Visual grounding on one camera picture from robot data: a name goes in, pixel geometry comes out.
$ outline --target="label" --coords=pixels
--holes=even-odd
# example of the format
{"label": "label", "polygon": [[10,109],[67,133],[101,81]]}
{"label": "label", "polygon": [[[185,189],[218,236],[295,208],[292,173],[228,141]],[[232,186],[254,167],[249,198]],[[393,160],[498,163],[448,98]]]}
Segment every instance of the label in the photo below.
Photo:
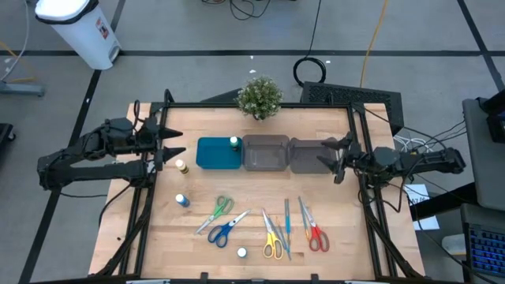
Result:
{"label": "label", "polygon": [[102,34],[103,39],[107,39],[107,37],[109,36],[109,30],[107,29],[107,26],[103,23],[102,18],[98,18],[98,20],[96,20],[95,26]]}

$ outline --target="wooden table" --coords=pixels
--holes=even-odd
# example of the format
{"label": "wooden table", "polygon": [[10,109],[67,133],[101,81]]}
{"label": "wooden table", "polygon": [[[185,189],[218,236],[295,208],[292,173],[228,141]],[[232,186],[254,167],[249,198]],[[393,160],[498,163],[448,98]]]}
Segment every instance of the wooden table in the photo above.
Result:
{"label": "wooden table", "polygon": [[[140,116],[148,115],[149,104],[142,104]],[[367,108],[386,118],[382,104]],[[128,117],[133,119],[133,107]],[[355,115],[360,141],[361,127]],[[389,125],[367,113],[373,147],[394,147]],[[283,172],[249,172],[240,170],[202,170],[196,165],[196,142],[202,136],[244,136],[246,134],[286,134],[298,139],[342,138],[349,131],[344,109],[281,109],[273,118],[255,121],[232,108],[170,108],[166,126],[182,131],[183,136],[165,140],[167,147],[187,147],[177,156],[183,159],[189,173],[181,174],[174,165],[166,163],[158,173],[155,198],[151,211],[148,241],[144,255],[143,278],[199,278],[208,272],[209,278],[268,278],[309,279],[312,273],[320,279],[374,279],[365,217],[357,200],[358,183],[348,170],[341,185],[333,183],[330,174],[293,174]],[[137,159],[124,156],[121,160]],[[400,180],[393,180],[399,185]],[[126,186],[126,181],[110,183],[109,199]],[[191,206],[183,208],[175,202],[175,195],[185,194]],[[235,200],[233,210],[215,220],[202,235],[194,232],[213,212],[215,198],[226,194]],[[318,225],[329,239],[329,252],[312,252],[305,238],[297,197],[309,206]],[[115,253],[125,237],[133,190],[116,200],[103,216],[96,242],[90,273],[97,272]],[[284,223],[284,199],[290,199],[292,226],[292,257],[282,260],[265,259],[262,255],[267,240],[261,208],[275,220]],[[398,189],[383,189],[383,198],[398,202]],[[403,198],[402,211],[394,213],[386,206],[387,221],[392,241],[410,264],[424,274],[416,234],[410,218],[409,206]],[[232,230],[225,248],[217,248],[207,240],[215,225],[229,222],[247,209],[252,212]],[[380,239],[383,274],[387,265]],[[237,249],[245,246],[248,256],[237,257]],[[137,243],[131,251],[131,261],[137,254]]]}

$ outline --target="scissors handle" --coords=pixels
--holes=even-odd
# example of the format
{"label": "scissors handle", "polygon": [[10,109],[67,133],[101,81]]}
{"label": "scissors handle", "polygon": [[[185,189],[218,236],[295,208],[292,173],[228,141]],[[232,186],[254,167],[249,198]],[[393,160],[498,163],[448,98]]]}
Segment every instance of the scissors handle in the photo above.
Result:
{"label": "scissors handle", "polygon": [[313,252],[321,250],[327,252],[330,249],[330,240],[318,226],[312,227],[312,237],[309,241],[309,247]]}
{"label": "scissors handle", "polygon": [[217,218],[221,215],[228,214],[234,207],[234,200],[226,196],[218,196],[215,202],[214,216]]}
{"label": "scissors handle", "polygon": [[281,241],[277,237],[274,237],[273,233],[268,233],[267,244],[263,247],[263,256],[266,258],[274,257],[276,260],[280,260],[283,254]]}
{"label": "scissors handle", "polygon": [[208,241],[211,243],[215,242],[218,248],[224,248],[228,243],[228,233],[231,230],[231,226],[226,224],[222,226],[215,226],[211,232],[208,234]]}

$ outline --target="keyboard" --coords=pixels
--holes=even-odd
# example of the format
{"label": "keyboard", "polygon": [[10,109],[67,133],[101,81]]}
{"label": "keyboard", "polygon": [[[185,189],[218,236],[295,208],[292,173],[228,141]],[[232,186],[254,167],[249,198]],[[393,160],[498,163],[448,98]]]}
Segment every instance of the keyboard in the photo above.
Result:
{"label": "keyboard", "polygon": [[505,234],[470,225],[469,246],[475,271],[505,277]]}

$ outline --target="potted plant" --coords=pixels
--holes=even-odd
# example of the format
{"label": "potted plant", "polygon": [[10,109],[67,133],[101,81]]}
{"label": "potted plant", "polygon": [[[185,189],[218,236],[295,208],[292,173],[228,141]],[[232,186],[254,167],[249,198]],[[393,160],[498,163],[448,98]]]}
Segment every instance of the potted plant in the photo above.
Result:
{"label": "potted plant", "polygon": [[262,76],[248,81],[235,101],[244,114],[251,114],[262,121],[279,111],[282,92],[271,78]]}

